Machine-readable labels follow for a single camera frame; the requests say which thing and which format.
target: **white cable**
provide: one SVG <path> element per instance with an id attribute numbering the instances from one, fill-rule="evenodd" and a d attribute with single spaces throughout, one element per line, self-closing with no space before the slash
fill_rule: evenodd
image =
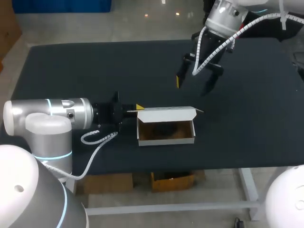
<path id="1" fill-rule="evenodd" d="M 93 131 L 93 132 L 89 132 L 86 135 L 88 136 L 88 135 L 96 134 L 96 131 Z M 85 168 L 84 172 L 80 176 L 71 175 L 71 174 L 69 174 L 67 172 L 64 172 L 64 171 L 62 171 L 62 170 L 60 170 L 60 169 L 58 169 L 56 167 L 53 167 L 53 166 L 50 166 L 50 165 L 47 165 L 47 164 L 44 164 L 44 166 L 48 170 L 57 172 L 57 173 L 59 173 L 59 174 L 61 174 L 63 176 L 66 176 L 68 178 L 71 178 L 71 179 L 74 179 L 74 180 L 80 180 L 80 179 L 82 179 L 82 178 L 84 178 L 86 176 L 86 174 L 89 171 L 90 166 L 91 166 L 91 164 L 93 162 L 93 159 L 94 159 L 95 155 L 97 154 L 97 152 L 100 150 L 100 148 L 102 148 L 102 146 L 105 145 L 108 141 L 110 141 L 111 139 L 113 139 L 117 134 L 118 134 L 118 132 L 113 132 L 113 133 L 107 135 L 105 138 L 102 139 L 103 142 L 94 150 L 94 152 L 93 152 L 93 154 L 92 154 L 92 156 L 91 156 L 88 164 L 86 165 L 86 168 Z"/>
<path id="2" fill-rule="evenodd" d="M 83 136 L 81 136 L 80 141 L 85 145 L 95 145 L 95 144 L 102 143 L 104 140 L 107 139 L 108 136 L 106 136 L 105 138 L 102 138 L 98 141 L 94 141 L 94 142 L 88 142 L 88 141 L 85 140 L 86 137 L 91 136 L 91 135 L 95 135 L 95 134 L 98 134 L 98 133 L 99 133 L 99 130 L 88 132 L 88 133 L 84 134 Z"/>
<path id="3" fill-rule="evenodd" d="M 215 51 L 213 51 L 211 53 L 211 55 L 206 58 L 206 60 L 200 65 L 199 68 L 197 68 L 197 65 L 195 65 L 194 69 L 193 69 L 193 72 L 192 74 L 195 76 L 197 75 L 209 62 L 210 60 L 218 53 L 220 52 L 223 48 L 225 48 L 229 43 L 231 43 L 233 40 L 235 40 L 237 37 L 239 37 L 242 33 L 244 33 L 246 30 L 248 30 L 249 28 L 251 28 L 252 26 L 254 26 L 255 24 L 263 21 L 263 20 L 266 20 L 266 19 L 275 19 L 275 18 L 279 18 L 281 17 L 281 13 L 270 13 L 270 14 L 267 14 L 267 15 L 264 15 L 262 17 L 259 17 L 257 19 L 255 19 L 254 21 L 250 22 L 248 25 L 246 25 L 245 27 L 243 27 L 240 31 L 236 32 L 233 36 L 231 36 L 229 39 L 227 39 L 223 44 L 221 44 L 217 49 L 215 49 Z M 299 23 L 302 23 L 304 24 L 304 19 L 302 18 L 299 18 L 299 17 L 296 17 L 296 16 L 293 16 L 293 15 L 290 15 L 290 14 L 287 14 L 286 15 L 286 18 L 287 19 L 290 19 L 290 20 L 294 20 L 296 22 L 299 22 Z M 200 59 L 200 43 L 198 43 L 198 52 L 196 54 L 196 59 Z"/>
<path id="4" fill-rule="evenodd" d="M 200 31 L 199 34 L 199 40 L 198 40 L 198 46 L 196 49 L 196 58 L 195 58 L 195 65 L 194 65 L 194 69 L 197 69 L 199 66 L 199 60 L 200 60 L 200 43 L 201 43 L 201 39 L 204 35 L 205 30 L 207 29 L 207 27 L 203 27 L 203 29 Z"/>

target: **blue bin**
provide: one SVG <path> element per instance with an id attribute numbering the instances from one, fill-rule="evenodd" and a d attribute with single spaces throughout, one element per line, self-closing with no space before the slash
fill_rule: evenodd
<path id="1" fill-rule="evenodd" d="M 111 0 L 12 0 L 15 13 L 109 12 Z"/>

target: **box flap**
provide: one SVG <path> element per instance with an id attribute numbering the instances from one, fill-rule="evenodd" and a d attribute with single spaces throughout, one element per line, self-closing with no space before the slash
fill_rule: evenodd
<path id="1" fill-rule="evenodd" d="M 137 113 L 137 118 L 144 123 L 191 121 L 196 116 L 193 107 L 145 108 Z"/>

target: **black table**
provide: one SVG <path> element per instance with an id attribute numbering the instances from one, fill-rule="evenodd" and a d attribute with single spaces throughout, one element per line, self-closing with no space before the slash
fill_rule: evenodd
<path id="1" fill-rule="evenodd" d="M 304 163 L 304 85 L 274 39 L 240 39 L 221 61 L 225 73 L 200 97 L 210 75 L 189 75 L 181 90 L 175 73 L 191 42 L 153 41 L 32 47 L 12 99 L 87 97 L 144 107 L 193 106 L 194 144 L 139 147 L 136 121 L 97 154 L 89 174 L 293 166 Z M 84 170 L 96 146 L 73 133 L 73 173 Z M 0 143 L 29 149 L 1 128 Z"/>

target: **gray floor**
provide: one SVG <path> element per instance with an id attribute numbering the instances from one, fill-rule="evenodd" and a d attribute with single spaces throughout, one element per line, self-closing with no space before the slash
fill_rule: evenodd
<path id="1" fill-rule="evenodd" d="M 202 0 L 113 0 L 113 11 L 103 14 L 23 14 L 18 15 L 23 35 L 3 60 L 0 74 L 0 120 L 2 107 L 10 99 L 29 48 L 33 45 L 114 42 L 131 40 L 189 39 L 201 29 Z M 304 31 L 282 44 L 290 56 L 304 50 Z M 274 168 L 252 169 L 258 190 L 262 190 Z M 206 171 L 206 181 L 191 190 L 151 193 L 148 184 L 128 194 L 90 195 L 89 207 L 243 200 L 235 170 Z M 92 216 L 92 228 L 101 227 L 204 227 L 231 228 L 235 217 L 246 228 L 267 228 L 265 219 L 250 222 L 247 210 L 145 213 Z"/>

